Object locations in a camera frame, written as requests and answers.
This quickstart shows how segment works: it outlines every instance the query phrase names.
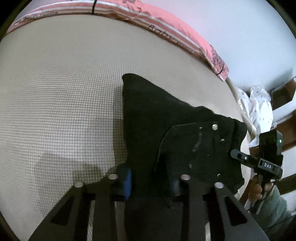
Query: metal rivet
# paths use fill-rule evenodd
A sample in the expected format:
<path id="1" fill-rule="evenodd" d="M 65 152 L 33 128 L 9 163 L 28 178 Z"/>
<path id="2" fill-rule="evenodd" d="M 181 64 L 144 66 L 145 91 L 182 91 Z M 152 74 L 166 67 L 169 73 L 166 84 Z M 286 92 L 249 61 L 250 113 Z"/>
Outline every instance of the metal rivet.
<path id="1" fill-rule="evenodd" d="M 215 187 L 218 189 L 221 189 L 224 187 L 224 184 L 223 183 L 215 183 Z"/>
<path id="2" fill-rule="evenodd" d="M 84 183 L 83 182 L 76 182 L 75 184 L 74 184 L 74 187 L 76 187 L 76 188 L 81 188 L 81 187 L 83 187 L 84 186 Z"/>
<path id="3" fill-rule="evenodd" d="M 183 174 L 183 175 L 181 175 L 181 179 L 185 180 L 185 181 L 188 181 L 188 180 L 190 180 L 190 176 L 187 175 L 187 174 Z"/>
<path id="4" fill-rule="evenodd" d="M 218 130 L 218 125 L 217 124 L 214 124 L 212 125 L 212 129 L 215 131 L 215 130 Z"/>
<path id="5" fill-rule="evenodd" d="M 108 176 L 108 178 L 109 178 L 110 180 L 116 180 L 116 179 L 118 178 L 118 176 L 117 176 L 116 174 L 110 174 L 110 175 Z"/>

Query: bed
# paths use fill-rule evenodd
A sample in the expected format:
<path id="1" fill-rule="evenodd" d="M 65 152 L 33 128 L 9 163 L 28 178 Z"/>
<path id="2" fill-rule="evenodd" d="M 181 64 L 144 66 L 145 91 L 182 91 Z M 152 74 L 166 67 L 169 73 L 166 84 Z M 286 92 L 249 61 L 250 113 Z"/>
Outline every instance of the bed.
<path id="1" fill-rule="evenodd" d="M 0 211 L 20 240 L 73 183 L 97 182 L 125 162 L 123 74 L 243 121 L 235 87 L 213 59 L 113 15 L 35 19 L 4 37 L 0 56 Z M 249 154 L 248 134 L 241 151 Z M 242 174 L 237 199 L 250 169 Z M 125 240 L 123 207 L 117 219 Z"/>

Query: pink striped fabric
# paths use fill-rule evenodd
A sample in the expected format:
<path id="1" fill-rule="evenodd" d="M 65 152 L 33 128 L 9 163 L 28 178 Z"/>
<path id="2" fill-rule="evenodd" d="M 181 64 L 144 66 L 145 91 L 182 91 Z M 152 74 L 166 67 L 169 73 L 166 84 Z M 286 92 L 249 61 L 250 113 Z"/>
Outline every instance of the pink striped fabric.
<path id="1" fill-rule="evenodd" d="M 66 14 L 91 14 L 93 3 L 94 1 L 88 0 L 64 1 L 39 7 L 15 21 L 9 27 L 7 34 L 40 18 Z M 222 81 L 227 78 L 229 69 L 215 49 L 188 24 L 163 9 L 137 0 L 105 0 L 97 1 L 94 15 L 127 21 L 145 28 L 208 62 Z"/>

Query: person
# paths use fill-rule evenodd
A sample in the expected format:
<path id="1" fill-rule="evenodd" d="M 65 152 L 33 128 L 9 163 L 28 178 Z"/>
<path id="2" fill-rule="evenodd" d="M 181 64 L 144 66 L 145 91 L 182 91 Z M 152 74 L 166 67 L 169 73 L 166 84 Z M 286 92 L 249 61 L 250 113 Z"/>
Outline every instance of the person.
<path id="1" fill-rule="evenodd" d="M 251 202 L 262 199 L 262 187 L 256 183 L 257 176 L 250 182 L 248 199 Z M 276 241 L 284 235 L 293 220 L 291 212 L 287 210 L 287 202 L 281 197 L 279 190 L 273 183 L 264 186 L 267 196 L 259 214 L 251 214 L 259 226 L 265 231 L 270 241 Z"/>

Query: green sleeve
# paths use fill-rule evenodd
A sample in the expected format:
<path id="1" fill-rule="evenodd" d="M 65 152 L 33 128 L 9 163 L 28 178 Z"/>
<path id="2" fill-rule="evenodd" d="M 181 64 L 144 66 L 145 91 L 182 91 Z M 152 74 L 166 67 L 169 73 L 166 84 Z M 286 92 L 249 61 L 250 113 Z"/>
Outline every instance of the green sleeve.
<path id="1" fill-rule="evenodd" d="M 270 241 L 279 239 L 292 221 L 292 218 L 289 218 L 291 212 L 287 211 L 287 202 L 279 194 L 277 186 L 274 186 L 273 194 L 267 196 L 260 213 L 252 214 L 252 217 L 265 231 Z"/>

